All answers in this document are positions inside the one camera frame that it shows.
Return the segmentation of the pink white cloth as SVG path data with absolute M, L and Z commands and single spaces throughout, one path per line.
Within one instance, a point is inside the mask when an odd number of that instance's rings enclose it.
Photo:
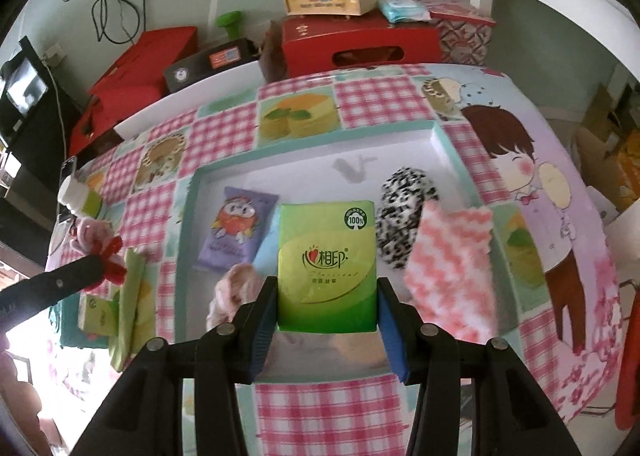
M 216 283 L 213 300 L 209 303 L 206 330 L 231 323 L 243 304 L 253 302 L 262 290 L 265 277 L 248 263 L 233 265 Z

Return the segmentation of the pink white fuzzy sock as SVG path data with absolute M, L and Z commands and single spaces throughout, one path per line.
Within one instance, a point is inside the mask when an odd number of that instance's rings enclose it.
M 421 320 L 454 338 L 484 343 L 498 332 L 487 207 L 448 212 L 423 205 L 404 276 Z

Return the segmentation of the light green sock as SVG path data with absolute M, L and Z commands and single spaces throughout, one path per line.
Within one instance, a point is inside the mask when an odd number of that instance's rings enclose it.
M 124 260 L 127 273 L 122 286 L 113 297 L 113 303 L 117 306 L 116 335 L 108 340 L 108 354 L 116 372 L 125 368 L 130 355 L 140 285 L 146 265 L 145 256 L 134 249 L 126 251 Z

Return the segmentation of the green tissue pack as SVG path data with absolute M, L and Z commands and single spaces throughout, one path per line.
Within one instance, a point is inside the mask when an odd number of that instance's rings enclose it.
M 94 294 L 81 294 L 78 328 L 87 335 L 115 337 L 118 333 L 119 302 Z
M 370 200 L 281 206 L 280 329 L 305 334 L 375 330 L 374 221 Z

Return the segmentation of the light blue face mask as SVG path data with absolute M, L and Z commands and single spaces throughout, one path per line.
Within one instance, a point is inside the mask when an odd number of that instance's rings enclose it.
M 278 272 L 279 260 L 279 233 L 280 222 L 273 221 L 266 231 L 265 237 L 260 244 L 253 266 L 256 272 L 262 277 L 276 276 Z

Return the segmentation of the teal tissue cube box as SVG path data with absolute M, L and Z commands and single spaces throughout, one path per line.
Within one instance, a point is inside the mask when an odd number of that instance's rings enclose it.
M 106 337 L 91 337 L 79 329 L 77 308 L 61 306 L 60 311 L 60 343 L 63 348 L 106 349 Z

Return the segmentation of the pink plaid patchwork tablecloth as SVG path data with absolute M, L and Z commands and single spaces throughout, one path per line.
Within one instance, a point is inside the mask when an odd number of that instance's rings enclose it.
M 600 216 L 500 72 L 351 69 L 190 102 L 78 176 L 146 257 L 134 348 L 200 336 L 216 283 L 250 263 L 285 274 L 303 325 L 355 324 L 385 276 L 456 337 L 505 336 L 564 420 L 620 366 Z

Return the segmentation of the white pill bottle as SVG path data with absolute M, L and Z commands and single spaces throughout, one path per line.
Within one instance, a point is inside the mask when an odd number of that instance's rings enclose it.
M 74 216 L 97 219 L 103 210 L 103 199 L 98 192 L 72 174 L 66 176 L 58 189 L 58 202 Z

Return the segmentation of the purple snack packet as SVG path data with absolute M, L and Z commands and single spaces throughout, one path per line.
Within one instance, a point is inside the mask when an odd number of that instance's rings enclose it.
M 224 202 L 194 265 L 203 270 L 228 270 L 252 262 L 278 200 L 275 194 L 226 186 Z

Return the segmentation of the white teal tray box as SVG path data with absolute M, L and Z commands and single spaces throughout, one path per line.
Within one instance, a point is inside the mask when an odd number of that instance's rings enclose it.
M 179 239 L 176 341 L 206 331 L 215 286 L 231 265 L 276 245 L 280 312 L 288 332 L 342 334 L 375 328 L 375 281 L 386 276 L 408 301 L 404 276 L 376 250 L 383 184 L 421 170 L 436 198 L 419 216 L 457 218 L 484 202 L 446 132 L 403 122 L 285 141 L 199 168 Z

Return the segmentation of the black white leopard scrunchie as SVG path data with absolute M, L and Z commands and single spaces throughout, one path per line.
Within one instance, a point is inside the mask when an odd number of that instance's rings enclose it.
M 430 200 L 439 200 L 438 191 L 424 170 L 402 167 L 382 184 L 375 215 L 376 248 L 391 268 L 406 266 L 424 202 Z

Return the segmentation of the red chair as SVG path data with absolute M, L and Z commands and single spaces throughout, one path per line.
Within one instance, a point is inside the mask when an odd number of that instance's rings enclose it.
M 630 309 L 623 313 L 624 346 L 615 403 L 616 427 L 625 431 L 639 420 L 639 282 L 626 280 L 622 287 L 634 290 Z

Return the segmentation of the black box with gauge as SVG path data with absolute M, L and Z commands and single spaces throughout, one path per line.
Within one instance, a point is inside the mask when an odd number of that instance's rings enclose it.
M 167 67 L 164 78 L 170 93 L 176 93 L 208 77 L 226 72 L 259 58 L 256 44 L 247 38 L 239 38 L 214 46 Z

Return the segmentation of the red patterned gift box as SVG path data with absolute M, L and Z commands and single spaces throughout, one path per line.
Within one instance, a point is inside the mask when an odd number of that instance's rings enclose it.
M 442 62 L 484 66 L 496 22 L 465 0 L 413 0 L 423 5 L 438 30 Z

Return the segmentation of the green plastic dumbbell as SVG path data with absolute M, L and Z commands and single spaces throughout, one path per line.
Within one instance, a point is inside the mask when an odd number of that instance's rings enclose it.
M 216 18 L 216 26 L 223 29 L 230 40 L 236 40 L 242 37 L 242 20 L 241 11 L 225 12 Z

